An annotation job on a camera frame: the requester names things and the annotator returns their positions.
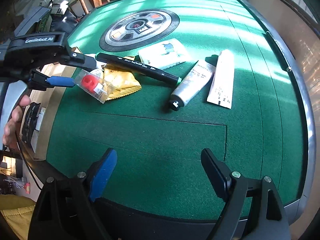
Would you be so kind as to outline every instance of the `black ring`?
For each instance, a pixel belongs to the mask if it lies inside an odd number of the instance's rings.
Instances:
[[[140,41],[140,42],[137,42],[137,43],[134,43],[134,44],[130,44],[130,45],[124,45],[124,46],[112,46],[112,45],[109,45],[106,43],[105,41],[105,36],[107,34],[107,32],[113,28],[113,25],[114,23],[109,26],[105,32],[102,34],[101,38],[100,38],[100,41],[99,41],[99,45],[100,47],[104,50],[104,51],[108,51],[108,52],[120,52],[120,51],[126,51],[126,50],[131,50],[131,49],[137,49],[139,47],[143,47],[145,45],[148,45],[148,44],[151,44],[155,41],[158,41],[159,39],[162,39],[163,37],[167,36],[168,34],[170,34],[171,32],[173,32],[175,30],[175,28],[179,25],[180,23],[180,18],[177,14],[175,14],[174,12],[172,11],[168,11],[168,10],[163,10],[163,9],[146,9],[146,10],[142,10],[142,11],[137,11],[137,12],[134,12],[132,14],[129,14],[123,18],[121,18],[120,20],[118,21],[121,21],[123,20],[124,18],[127,18],[131,15],[134,15],[134,14],[137,14],[137,13],[141,13],[141,12],[147,12],[147,11],[160,11],[160,12],[165,12],[167,14],[170,15],[171,17],[171,24],[169,25],[168,28],[166,28],[163,32],[157,34],[156,36],[153,36],[149,39],[146,39],[144,41]]]

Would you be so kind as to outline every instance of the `metal screw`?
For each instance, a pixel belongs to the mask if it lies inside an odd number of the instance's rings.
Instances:
[[[238,171],[233,171],[231,174],[232,174],[232,176],[234,176],[235,178],[240,178],[240,176],[241,176],[240,172],[238,172]]]
[[[77,177],[79,178],[79,179],[82,179],[82,178],[84,178],[86,176],[86,173],[84,172],[84,171],[80,171],[80,172],[78,172],[78,174],[77,174]]]
[[[265,180],[266,182],[271,182],[271,178],[270,178],[269,176],[265,176],[265,177],[264,177],[264,180]]]
[[[48,182],[48,183],[51,183],[51,182],[53,182],[53,181],[54,181],[54,177],[48,177],[48,178],[47,178],[47,182]]]

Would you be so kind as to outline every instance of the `clear plastic box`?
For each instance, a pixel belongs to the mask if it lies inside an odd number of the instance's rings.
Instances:
[[[75,83],[101,103],[104,103],[108,99],[108,96],[116,89],[110,82],[83,69],[76,76]]]

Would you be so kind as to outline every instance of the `yellow wrapper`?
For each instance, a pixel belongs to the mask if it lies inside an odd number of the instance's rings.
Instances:
[[[109,95],[107,100],[123,97],[141,89],[140,83],[134,78],[131,72],[111,65],[104,66],[104,80],[110,82],[115,91]]]

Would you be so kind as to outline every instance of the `green felt surface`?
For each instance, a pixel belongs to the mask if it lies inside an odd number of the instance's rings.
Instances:
[[[118,0],[90,13],[69,43],[84,54],[104,52],[99,39],[106,28],[132,12],[155,8],[180,18],[161,40],[178,39],[192,57],[168,72],[184,77],[197,60],[223,49],[233,52],[232,109],[206,102],[211,81],[178,112],[166,108],[172,89],[141,75],[135,76],[142,90],[105,104],[78,87],[68,88],[47,161],[74,176],[113,147],[118,162],[104,197],[158,215],[217,219],[224,203],[200,163],[201,150],[209,147],[231,170],[257,179],[269,175],[283,202],[293,201],[305,132],[296,94],[263,29],[237,0]],[[114,54],[137,55],[139,49]],[[243,215],[249,207],[250,200]]]

